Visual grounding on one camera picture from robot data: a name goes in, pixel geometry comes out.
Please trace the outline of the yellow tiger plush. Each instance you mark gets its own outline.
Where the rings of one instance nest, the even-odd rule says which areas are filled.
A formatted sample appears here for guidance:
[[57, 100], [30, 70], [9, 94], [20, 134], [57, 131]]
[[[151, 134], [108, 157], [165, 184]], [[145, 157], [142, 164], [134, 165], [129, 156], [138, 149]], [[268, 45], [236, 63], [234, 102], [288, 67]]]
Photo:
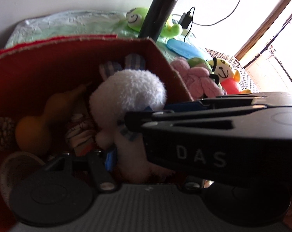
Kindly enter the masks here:
[[213, 59], [208, 62], [213, 65], [215, 61], [217, 62], [217, 66], [214, 73], [219, 76], [220, 85], [228, 95], [251, 93], [249, 89], [241, 89], [239, 86], [241, 79], [240, 73], [238, 70], [234, 71], [228, 61], [213, 57]]

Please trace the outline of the white plush bunny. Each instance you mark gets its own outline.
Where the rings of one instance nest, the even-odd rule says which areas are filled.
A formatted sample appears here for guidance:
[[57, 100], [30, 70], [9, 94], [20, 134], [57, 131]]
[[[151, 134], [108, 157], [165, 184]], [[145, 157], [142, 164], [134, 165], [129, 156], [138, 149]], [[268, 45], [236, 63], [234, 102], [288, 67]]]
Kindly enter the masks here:
[[89, 97], [90, 112], [100, 128], [96, 143], [104, 150], [116, 146], [118, 172], [128, 182], [143, 183], [151, 177], [165, 180], [174, 174], [147, 161], [142, 135], [121, 123], [127, 112], [148, 107], [162, 110], [166, 99], [165, 86], [157, 75], [130, 66], [107, 75]]

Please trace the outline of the pink plush bear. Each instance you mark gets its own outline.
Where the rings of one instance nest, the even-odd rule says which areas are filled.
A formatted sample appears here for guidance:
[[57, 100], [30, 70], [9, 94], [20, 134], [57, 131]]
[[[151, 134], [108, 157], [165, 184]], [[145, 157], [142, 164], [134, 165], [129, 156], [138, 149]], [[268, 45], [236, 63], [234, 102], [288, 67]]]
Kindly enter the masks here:
[[170, 65], [178, 72], [194, 100], [214, 98], [226, 95], [226, 91], [217, 85], [204, 67], [191, 68], [185, 58], [175, 58]]

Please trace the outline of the red cardboard box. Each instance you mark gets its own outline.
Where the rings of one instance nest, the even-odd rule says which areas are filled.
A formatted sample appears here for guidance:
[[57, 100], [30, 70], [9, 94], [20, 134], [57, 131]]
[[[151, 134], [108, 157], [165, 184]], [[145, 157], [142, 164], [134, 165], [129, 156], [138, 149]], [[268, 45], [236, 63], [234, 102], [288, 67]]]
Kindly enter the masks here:
[[[114, 36], [69, 36], [36, 41], [0, 50], [0, 117], [19, 120], [40, 112], [56, 93], [67, 92], [87, 82], [99, 83], [99, 65], [131, 53], [146, 59], [167, 90], [170, 104], [190, 102], [192, 96], [150, 39], [121, 39]], [[99, 194], [86, 183], [58, 172], [40, 169], [34, 187], [40, 195], [55, 196], [43, 207], [56, 213], [65, 210], [70, 218], [85, 212]]]

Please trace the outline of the green plush with antennae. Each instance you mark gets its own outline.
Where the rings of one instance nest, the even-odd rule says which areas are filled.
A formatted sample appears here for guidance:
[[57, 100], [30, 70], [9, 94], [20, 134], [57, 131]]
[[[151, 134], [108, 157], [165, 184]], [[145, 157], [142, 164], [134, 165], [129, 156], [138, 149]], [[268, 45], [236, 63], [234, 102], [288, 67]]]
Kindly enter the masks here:
[[192, 59], [189, 59], [187, 60], [189, 66], [191, 68], [194, 68], [194, 67], [204, 67], [206, 68], [208, 71], [209, 71], [209, 77], [217, 84], [219, 85], [219, 76], [216, 75], [214, 73], [215, 69], [216, 69], [216, 66], [217, 66], [217, 62], [215, 61], [215, 64], [211, 65], [209, 64], [208, 61], [204, 60], [204, 59], [201, 59], [201, 58], [198, 58], [198, 57], [194, 57]]

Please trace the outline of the brown plush toy in box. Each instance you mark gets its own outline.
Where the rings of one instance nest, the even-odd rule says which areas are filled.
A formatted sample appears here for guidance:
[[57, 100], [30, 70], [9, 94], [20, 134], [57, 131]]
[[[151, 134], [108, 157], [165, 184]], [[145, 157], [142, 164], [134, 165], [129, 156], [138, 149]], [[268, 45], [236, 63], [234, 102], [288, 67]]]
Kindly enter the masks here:
[[49, 127], [66, 120], [75, 105], [79, 95], [86, 91], [89, 84], [81, 84], [71, 91], [56, 93], [51, 96], [38, 116], [22, 118], [15, 129], [15, 138], [21, 151], [39, 154], [51, 146]]

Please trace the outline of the blue glasses case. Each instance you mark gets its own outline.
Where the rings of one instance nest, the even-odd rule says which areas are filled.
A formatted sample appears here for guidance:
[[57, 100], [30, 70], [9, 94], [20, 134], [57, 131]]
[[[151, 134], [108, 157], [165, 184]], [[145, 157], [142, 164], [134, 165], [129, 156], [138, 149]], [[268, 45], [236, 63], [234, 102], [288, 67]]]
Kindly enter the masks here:
[[176, 39], [169, 39], [166, 43], [166, 46], [171, 51], [175, 52], [181, 57], [186, 59], [192, 59], [195, 57], [203, 58], [203, 53], [199, 51], [195, 46], [192, 46], [188, 43], [185, 43]]

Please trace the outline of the cartoon print bed sheet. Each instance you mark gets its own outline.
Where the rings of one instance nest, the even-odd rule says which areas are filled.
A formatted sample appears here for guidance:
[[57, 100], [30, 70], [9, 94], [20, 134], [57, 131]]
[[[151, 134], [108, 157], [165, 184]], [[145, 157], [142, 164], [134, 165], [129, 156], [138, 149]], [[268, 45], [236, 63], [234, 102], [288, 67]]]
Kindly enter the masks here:
[[137, 38], [139, 33], [128, 26], [125, 12], [69, 10], [18, 23], [5, 48], [57, 36], [108, 34]]

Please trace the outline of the black power adapter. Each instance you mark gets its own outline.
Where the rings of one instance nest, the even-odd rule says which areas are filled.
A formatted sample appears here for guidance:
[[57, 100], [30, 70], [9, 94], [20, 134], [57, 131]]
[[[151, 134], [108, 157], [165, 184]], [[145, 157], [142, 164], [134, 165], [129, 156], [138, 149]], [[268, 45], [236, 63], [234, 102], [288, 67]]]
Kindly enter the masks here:
[[187, 29], [192, 22], [191, 12], [183, 13], [178, 23], [181, 25], [183, 29]]

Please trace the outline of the black thermos bottle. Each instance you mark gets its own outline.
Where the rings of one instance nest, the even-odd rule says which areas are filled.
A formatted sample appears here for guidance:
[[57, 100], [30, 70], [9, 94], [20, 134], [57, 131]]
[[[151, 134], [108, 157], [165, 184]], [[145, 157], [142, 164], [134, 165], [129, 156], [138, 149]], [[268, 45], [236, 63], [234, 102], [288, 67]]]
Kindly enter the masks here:
[[178, 0], [153, 0], [139, 31], [138, 38], [157, 41]]

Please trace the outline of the wooden window frame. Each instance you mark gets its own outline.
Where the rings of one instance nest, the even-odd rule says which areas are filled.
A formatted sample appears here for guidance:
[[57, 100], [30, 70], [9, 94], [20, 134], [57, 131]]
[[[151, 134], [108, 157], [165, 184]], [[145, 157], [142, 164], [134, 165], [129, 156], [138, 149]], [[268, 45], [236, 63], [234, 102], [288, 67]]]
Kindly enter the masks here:
[[254, 32], [254, 34], [246, 41], [246, 43], [239, 49], [235, 54], [235, 58], [241, 60], [251, 48], [260, 40], [260, 38], [268, 31], [272, 24], [278, 19], [285, 8], [289, 5], [292, 0], [280, 0], [264, 22]]

